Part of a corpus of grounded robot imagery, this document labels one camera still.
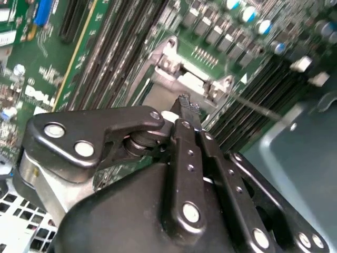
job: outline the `black connector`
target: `black connector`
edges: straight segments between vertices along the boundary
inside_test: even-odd
[[[87,10],[88,0],[70,0],[63,18],[60,33],[64,43],[72,43],[81,26],[84,13]]]

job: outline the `blue connector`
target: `blue connector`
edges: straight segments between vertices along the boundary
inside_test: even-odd
[[[44,26],[47,24],[51,9],[53,7],[53,0],[41,0],[38,4],[34,24]]]

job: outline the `silver rivet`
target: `silver rivet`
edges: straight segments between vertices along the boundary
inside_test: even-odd
[[[50,124],[44,128],[44,133],[52,138],[60,138],[65,134],[65,131],[60,125]]]
[[[296,128],[297,128],[297,124],[296,124],[296,123],[293,123],[293,124],[290,126],[290,131],[294,131]]]
[[[242,161],[242,159],[241,159],[241,157],[239,157],[239,155],[238,154],[234,154],[234,157],[235,157],[235,159],[237,159],[237,161]]]
[[[160,119],[160,115],[157,112],[155,112],[155,111],[151,112],[150,115],[155,120],[159,120]]]
[[[187,121],[183,121],[181,123],[183,124],[184,127],[190,129],[191,126],[190,126],[190,124]]]
[[[314,243],[321,249],[324,248],[324,244],[323,242],[321,241],[321,239],[317,236],[317,235],[312,235],[312,239],[314,241]]]
[[[185,218],[189,222],[196,223],[200,219],[200,214],[199,214],[198,209],[190,203],[185,203],[183,205],[183,213],[185,215]]]
[[[268,249],[269,241],[267,236],[262,232],[260,229],[255,228],[253,230],[253,234],[255,237],[256,242],[264,249]]]
[[[242,193],[242,188],[241,187],[236,187],[236,191],[238,192],[238,193]]]
[[[191,165],[191,164],[189,164],[189,165],[187,166],[187,169],[188,169],[190,172],[193,172],[193,171],[194,171],[194,166]]]
[[[305,234],[299,233],[299,239],[304,246],[306,246],[307,248],[311,248],[311,243]]]
[[[16,76],[23,76],[26,73],[26,68],[24,65],[16,64],[13,68],[13,74]]]
[[[94,147],[88,142],[80,141],[80,142],[76,143],[75,151],[77,152],[77,154],[79,154],[83,157],[89,157],[89,156],[93,155]]]
[[[213,139],[212,136],[211,136],[209,133],[206,133],[205,135],[206,135],[206,138],[207,138],[207,139],[209,139],[209,140],[212,140],[212,139]]]

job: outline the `screw hole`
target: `screw hole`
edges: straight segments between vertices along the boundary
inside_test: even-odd
[[[187,166],[187,169],[188,169],[190,172],[193,172],[193,171],[194,171],[194,166],[191,165],[191,164],[189,164],[189,165]]]

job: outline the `motherboard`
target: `motherboard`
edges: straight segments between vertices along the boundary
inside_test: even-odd
[[[1,162],[16,163],[35,114],[165,111],[181,93],[222,146],[236,134],[229,148],[241,150],[268,121],[245,127],[256,112],[238,97],[285,113],[324,85],[336,56],[334,0],[1,0]]]

